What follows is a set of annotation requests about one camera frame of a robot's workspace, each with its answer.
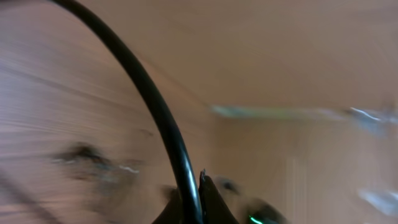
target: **beige ceiling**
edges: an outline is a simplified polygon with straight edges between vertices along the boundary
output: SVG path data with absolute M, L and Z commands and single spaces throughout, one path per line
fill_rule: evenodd
M 379 108 L 398 96 L 395 0 L 81 2 L 209 105 Z

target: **black wire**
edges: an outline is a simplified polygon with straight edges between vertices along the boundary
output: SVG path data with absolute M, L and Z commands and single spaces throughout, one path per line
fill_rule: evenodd
M 176 122 L 144 67 L 122 40 L 94 13 L 74 0 L 51 0 L 77 16 L 107 46 L 134 82 L 162 136 L 180 190 L 184 222 L 202 224 L 200 199 L 191 162 Z

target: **black cable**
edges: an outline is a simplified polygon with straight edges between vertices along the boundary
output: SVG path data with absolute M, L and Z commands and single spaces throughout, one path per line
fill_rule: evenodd
M 184 222 L 203 224 L 197 184 L 176 122 L 144 67 L 122 40 L 94 13 L 74 0 L 51 0 L 77 16 L 107 46 L 134 82 L 162 136 L 182 199 Z

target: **glowing green light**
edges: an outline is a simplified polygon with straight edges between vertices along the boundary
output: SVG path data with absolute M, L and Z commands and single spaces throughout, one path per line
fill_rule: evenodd
M 262 224 L 262 222 L 260 222 L 260 221 L 257 221 L 255 218 L 253 218 L 253 217 L 250 217 L 250 220 L 252 220 L 253 222 L 255 222 L 255 223 L 257 223 L 257 224 Z

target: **black hose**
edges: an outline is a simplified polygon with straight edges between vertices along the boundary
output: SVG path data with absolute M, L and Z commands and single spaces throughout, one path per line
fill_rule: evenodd
M 94 13 L 74 0 L 51 0 L 77 16 L 107 46 L 134 82 L 162 136 L 180 190 L 184 222 L 203 224 L 200 199 L 184 141 L 166 102 L 144 67 L 122 40 Z

